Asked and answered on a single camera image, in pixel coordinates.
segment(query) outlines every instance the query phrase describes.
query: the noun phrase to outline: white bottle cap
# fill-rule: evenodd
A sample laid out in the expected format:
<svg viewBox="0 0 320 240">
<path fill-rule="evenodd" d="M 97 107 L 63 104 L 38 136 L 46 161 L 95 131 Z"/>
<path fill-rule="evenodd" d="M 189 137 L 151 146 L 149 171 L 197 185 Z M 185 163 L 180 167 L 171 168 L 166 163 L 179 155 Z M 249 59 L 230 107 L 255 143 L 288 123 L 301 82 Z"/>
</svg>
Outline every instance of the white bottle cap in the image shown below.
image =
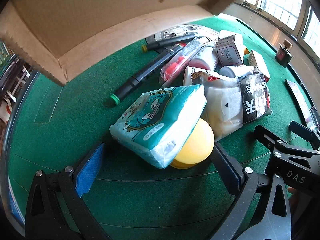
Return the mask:
<svg viewBox="0 0 320 240">
<path fill-rule="evenodd" d="M 219 75 L 229 78 L 249 76 L 253 74 L 253 68 L 254 67 L 245 65 L 224 66 L 220 69 Z"/>
</svg>

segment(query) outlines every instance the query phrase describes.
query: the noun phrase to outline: brown bottle cap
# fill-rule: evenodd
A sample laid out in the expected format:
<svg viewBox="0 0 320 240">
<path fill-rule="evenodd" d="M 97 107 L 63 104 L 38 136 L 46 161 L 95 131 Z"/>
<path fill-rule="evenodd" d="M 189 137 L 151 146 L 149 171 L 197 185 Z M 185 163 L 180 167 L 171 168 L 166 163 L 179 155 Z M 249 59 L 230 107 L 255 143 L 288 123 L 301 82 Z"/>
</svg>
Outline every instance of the brown bottle cap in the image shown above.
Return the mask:
<svg viewBox="0 0 320 240">
<path fill-rule="evenodd" d="M 292 44 L 287 39 L 284 40 L 283 45 L 285 47 L 287 47 L 287 49 L 291 49 L 292 48 Z"/>
</svg>

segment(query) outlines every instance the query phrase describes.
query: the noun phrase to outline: plastic bag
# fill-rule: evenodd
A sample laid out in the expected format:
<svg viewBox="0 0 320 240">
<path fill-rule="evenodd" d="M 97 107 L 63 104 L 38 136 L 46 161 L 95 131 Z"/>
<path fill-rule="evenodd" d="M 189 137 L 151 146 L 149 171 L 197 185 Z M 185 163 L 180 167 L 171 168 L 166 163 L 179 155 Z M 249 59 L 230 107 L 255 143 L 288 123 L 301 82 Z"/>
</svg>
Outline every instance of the plastic bag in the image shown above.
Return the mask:
<svg viewBox="0 0 320 240">
<path fill-rule="evenodd" d="M 208 73 L 194 72 L 192 83 L 204 85 L 207 105 L 201 118 L 210 124 L 215 141 L 244 123 L 271 115 L 270 93 L 262 74 L 222 80 Z"/>
<path fill-rule="evenodd" d="M 188 65 L 193 56 L 201 49 L 202 44 L 201 39 L 194 38 L 162 67 L 159 77 L 159 83 L 162 85 L 161 88 L 170 86 L 173 80 Z"/>
<path fill-rule="evenodd" d="M 229 77 L 219 75 L 219 73 L 215 72 L 215 71 L 188 66 L 188 67 L 186 67 L 186 70 L 184 71 L 183 85 L 184 86 L 192 85 L 191 75 L 192 75 L 192 73 L 199 72 L 199 71 L 205 72 L 209 75 L 212 75 L 212 76 L 220 78 L 220 79 L 224 79 L 224 80 L 230 79 Z"/>
<path fill-rule="evenodd" d="M 205 104 L 202 85 L 143 93 L 109 130 L 142 159 L 165 168 L 181 150 Z"/>
</svg>

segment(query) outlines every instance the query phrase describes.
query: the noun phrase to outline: table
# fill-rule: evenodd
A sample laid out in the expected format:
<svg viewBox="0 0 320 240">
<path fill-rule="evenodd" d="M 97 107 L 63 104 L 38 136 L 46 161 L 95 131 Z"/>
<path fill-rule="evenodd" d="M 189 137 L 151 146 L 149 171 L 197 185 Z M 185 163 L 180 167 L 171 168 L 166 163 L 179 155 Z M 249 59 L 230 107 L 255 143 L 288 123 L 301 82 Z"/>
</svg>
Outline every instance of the table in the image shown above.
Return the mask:
<svg viewBox="0 0 320 240">
<path fill-rule="evenodd" d="M 288 129 L 291 121 L 302 121 L 284 84 L 285 79 L 296 80 L 288 68 L 276 62 L 274 50 L 235 19 L 211 17 L 194 23 L 217 31 L 241 33 L 247 48 L 262 54 L 271 75 L 267 85 L 273 114 L 246 124 L 222 139 L 220 143 L 227 152 L 244 167 L 263 172 L 269 152 L 253 137 L 258 124 L 290 144 L 311 148 Z M 102 140 L 108 144 L 108 154 L 83 199 L 112 239 L 201 240 L 222 218 L 234 197 L 228 194 L 208 159 L 186 170 L 172 167 L 160 170 L 111 139 L 110 125 L 141 93 L 160 87 L 158 71 L 120 105 L 107 107 L 109 94 L 157 55 L 142 53 L 142 44 L 144 40 L 101 60 L 63 88 L 41 74 L 33 79 L 14 119 L 6 151 L 7 173 L 23 214 L 36 171 L 61 171 Z M 175 85 L 182 85 L 181 76 Z M 301 87 L 300 90 L 311 106 Z M 63 198 L 58 197 L 66 219 L 75 229 Z M 246 225 L 258 199 L 257 196 L 252 202 Z"/>
</svg>

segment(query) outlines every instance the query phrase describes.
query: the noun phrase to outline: yellow ball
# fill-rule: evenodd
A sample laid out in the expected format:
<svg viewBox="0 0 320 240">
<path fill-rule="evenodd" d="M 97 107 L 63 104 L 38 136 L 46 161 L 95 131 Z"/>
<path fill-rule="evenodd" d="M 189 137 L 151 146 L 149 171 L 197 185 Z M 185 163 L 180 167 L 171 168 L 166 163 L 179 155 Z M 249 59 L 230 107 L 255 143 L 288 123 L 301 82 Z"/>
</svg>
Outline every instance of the yellow ball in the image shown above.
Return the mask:
<svg viewBox="0 0 320 240">
<path fill-rule="evenodd" d="M 199 119 L 189 138 L 170 165 L 187 169 L 206 159 L 213 150 L 214 135 L 210 125 Z"/>
</svg>

